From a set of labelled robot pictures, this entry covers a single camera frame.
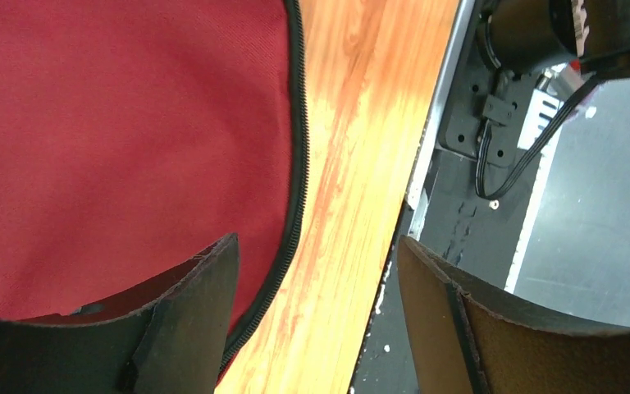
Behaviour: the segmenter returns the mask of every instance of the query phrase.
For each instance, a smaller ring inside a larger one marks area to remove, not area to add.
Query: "wooden surface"
[[[311,137],[302,238],[218,393],[349,390],[457,6],[302,0]]]

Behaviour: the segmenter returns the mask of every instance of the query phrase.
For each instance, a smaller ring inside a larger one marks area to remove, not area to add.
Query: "red bag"
[[[0,318],[71,314],[236,232],[224,371],[307,178],[297,0],[0,0]]]

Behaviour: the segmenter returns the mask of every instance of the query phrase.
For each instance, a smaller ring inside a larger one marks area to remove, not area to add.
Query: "white sticker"
[[[584,0],[571,0],[571,11],[573,13],[573,29],[576,32],[576,53],[578,57],[586,52],[586,39],[591,32],[591,28],[586,26],[588,14],[583,7]]]

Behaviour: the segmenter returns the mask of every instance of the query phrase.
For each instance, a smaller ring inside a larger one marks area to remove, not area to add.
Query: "black cable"
[[[600,83],[594,76],[587,80],[580,88],[578,88],[571,97],[566,100],[566,103],[557,111],[556,115],[549,122],[547,127],[542,131],[539,137],[532,144],[530,149],[518,160],[513,170],[506,177],[504,183],[493,193],[487,194],[486,192],[486,165],[487,157],[489,153],[489,145],[491,144],[491,121],[486,120],[484,128],[481,133],[481,140],[479,142],[479,148],[477,149],[477,167],[474,177],[474,190],[480,198],[494,200],[500,199],[515,185],[520,176],[523,174],[530,162],[542,151],[552,139],[556,131],[564,124],[566,118],[573,112],[574,109],[580,104]]]

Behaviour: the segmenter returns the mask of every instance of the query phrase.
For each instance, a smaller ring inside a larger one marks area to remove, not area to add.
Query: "black zipper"
[[[291,167],[290,200],[284,238],[276,253],[267,279],[259,289],[255,301],[238,320],[226,340],[221,359],[221,375],[238,351],[247,343],[274,301],[281,283],[298,249],[301,224],[308,189],[308,108],[305,97],[305,42],[299,0],[284,0],[289,24],[289,94],[291,99],[291,129],[293,156]]]

